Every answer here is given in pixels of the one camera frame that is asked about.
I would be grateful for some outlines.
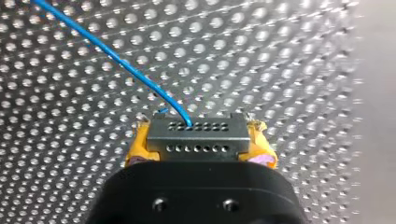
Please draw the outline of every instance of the hole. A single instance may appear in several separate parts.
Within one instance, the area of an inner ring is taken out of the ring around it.
[[[218,152],[220,150],[220,147],[219,146],[213,146],[212,149],[213,149],[214,152]]]
[[[239,210],[239,203],[234,201],[233,199],[227,199],[223,202],[223,208],[227,212],[237,212]]]
[[[173,152],[175,150],[174,146],[166,146],[166,151]]]
[[[201,149],[202,149],[201,146],[195,146],[195,147],[194,147],[194,151],[195,151],[195,152],[200,152]]]
[[[228,146],[223,146],[221,148],[221,151],[223,151],[223,152],[228,152],[228,150],[230,150],[230,148]]]
[[[152,204],[152,210],[155,212],[163,212],[167,207],[168,203],[164,198],[158,198],[154,200],[154,203]]]

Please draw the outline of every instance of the black plastic mount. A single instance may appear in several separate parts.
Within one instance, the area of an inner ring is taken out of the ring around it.
[[[107,180],[87,224],[305,224],[291,184],[251,162],[145,161]]]
[[[248,152],[250,137],[242,114],[229,118],[183,120],[157,114],[150,123],[147,149],[160,153],[162,161],[237,161]]]

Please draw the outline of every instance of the metal plate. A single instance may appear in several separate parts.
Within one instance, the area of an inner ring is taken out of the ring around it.
[[[264,119],[314,223],[348,222],[354,2],[52,1],[193,116]],[[64,24],[0,3],[1,223],[81,223],[165,103]]]
[[[159,152],[164,161],[238,161],[250,143],[248,121],[243,114],[229,118],[191,118],[192,127],[182,119],[156,114],[151,120],[147,150]]]

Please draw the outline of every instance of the black 3d printed part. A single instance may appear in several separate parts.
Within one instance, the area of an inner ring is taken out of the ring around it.
[[[291,184],[250,162],[147,161],[107,180],[87,224],[305,224]]]

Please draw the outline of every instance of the blue wire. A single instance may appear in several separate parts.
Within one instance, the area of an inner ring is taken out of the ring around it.
[[[170,97],[166,91],[161,89],[155,82],[146,78],[139,70],[128,64],[126,61],[120,58],[120,56],[110,47],[108,47],[105,43],[103,43],[99,38],[92,35],[90,32],[82,28],[78,23],[70,19],[69,17],[65,16],[62,12],[58,9],[53,7],[52,5],[48,4],[45,0],[33,0],[34,3],[38,4],[40,7],[45,9],[46,11],[52,13],[58,20],[63,21],[66,25],[77,32],[79,32],[82,36],[89,39],[94,45],[99,47],[104,53],[110,56],[114,61],[122,65],[128,72],[134,75],[137,79],[142,81],[145,85],[149,88],[157,92],[161,97],[168,102],[177,112],[178,114],[184,119],[187,126],[192,126],[192,122],[190,119],[189,114],[187,111],[181,107],[172,97]]]

